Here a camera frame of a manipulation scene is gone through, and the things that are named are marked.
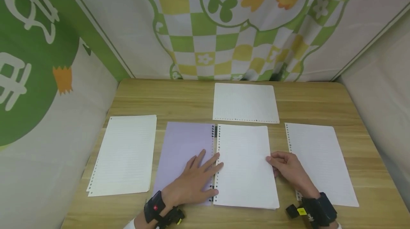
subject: purple paper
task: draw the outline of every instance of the purple paper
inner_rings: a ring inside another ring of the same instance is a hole
[[[202,149],[206,153],[201,165],[213,156],[213,126],[214,124],[168,122],[153,194],[178,178],[189,159],[198,155]],[[203,190],[210,189],[211,184],[212,180],[209,180]],[[210,205],[211,202],[207,200],[203,204]]]

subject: white sleeve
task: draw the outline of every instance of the white sleeve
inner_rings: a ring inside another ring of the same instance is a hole
[[[135,229],[134,219],[131,220],[131,221],[126,225],[126,227],[124,227],[124,229]]]

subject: yellow label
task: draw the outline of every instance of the yellow label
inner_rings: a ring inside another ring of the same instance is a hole
[[[299,215],[307,215],[306,210],[304,208],[298,208]]]

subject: paper sheet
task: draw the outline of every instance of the paper sheet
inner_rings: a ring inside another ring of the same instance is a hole
[[[273,86],[215,83],[213,119],[279,123]]]
[[[359,207],[335,129],[294,123],[285,123],[285,127],[289,151],[299,158],[318,190],[333,205]]]
[[[154,184],[155,194],[172,183],[184,171],[187,161],[206,150],[203,164],[214,154],[214,124],[168,122]],[[212,180],[205,185],[210,189]]]
[[[216,151],[221,156],[216,164],[224,167],[216,174],[215,205],[279,208],[278,193],[270,155],[266,126],[218,125]]]
[[[109,119],[88,196],[148,192],[156,126],[156,115]]]

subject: lined paper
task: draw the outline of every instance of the lined paper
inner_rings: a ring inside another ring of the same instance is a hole
[[[267,126],[233,126],[219,124],[216,164],[224,167],[215,176],[215,205],[279,208],[278,193],[270,155]]]
[[[333,205],[359,207],[345,159],[330,126],[285,123],[289,151]]]
[[[148,192],[157,116],[111,117],[87,191],[88,196]]]
[[[213,119],[279,123],[273,86],[215,83]]]

